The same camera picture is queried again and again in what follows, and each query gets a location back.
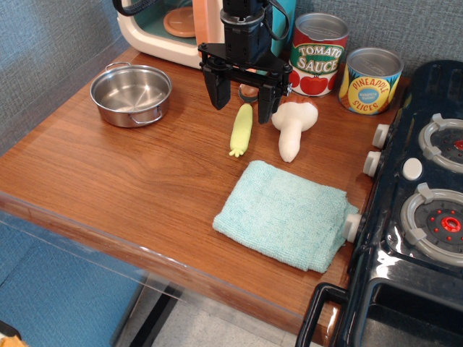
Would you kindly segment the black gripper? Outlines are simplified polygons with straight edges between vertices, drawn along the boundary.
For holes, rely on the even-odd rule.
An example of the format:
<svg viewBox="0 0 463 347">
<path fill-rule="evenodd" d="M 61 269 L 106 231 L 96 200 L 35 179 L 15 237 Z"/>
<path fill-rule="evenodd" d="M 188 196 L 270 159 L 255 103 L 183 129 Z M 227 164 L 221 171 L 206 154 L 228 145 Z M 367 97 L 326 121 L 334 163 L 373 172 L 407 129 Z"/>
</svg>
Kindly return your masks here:
<svg viewBox="0 0 463 347">
<path fill-rule="evenodd" d="M 289 92 L 290 66 L 271 51 L 273 14 L 255 12 L 239 17 L 222 12 L 224 43 L 201 43 L 200 63 L 211 104 L 221 110 L 231 97 L 231 81 L 259 87 L 258 121 L 267 124 L 277 112 L 281 96 Z"/>
</svg>

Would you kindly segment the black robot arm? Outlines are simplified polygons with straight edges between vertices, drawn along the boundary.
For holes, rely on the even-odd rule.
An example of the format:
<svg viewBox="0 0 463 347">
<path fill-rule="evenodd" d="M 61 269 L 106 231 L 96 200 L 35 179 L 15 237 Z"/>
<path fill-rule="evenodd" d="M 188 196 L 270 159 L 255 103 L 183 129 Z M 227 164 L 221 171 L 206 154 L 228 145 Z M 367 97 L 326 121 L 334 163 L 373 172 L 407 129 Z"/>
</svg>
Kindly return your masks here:
<svg viewBox="0 0 463 347">
<path fill-rule="evenodd" d="M 278 1 L 224 1 L 220 17 L 224 42 L 198 46 L 211 103 L 220 110 L 230 101 L 232 81 L 256 87 L 258 121 L 266 124 L 292 89 L 292 67 L 271 51 L 288 37 L 290 16 Z"/>
</svg>

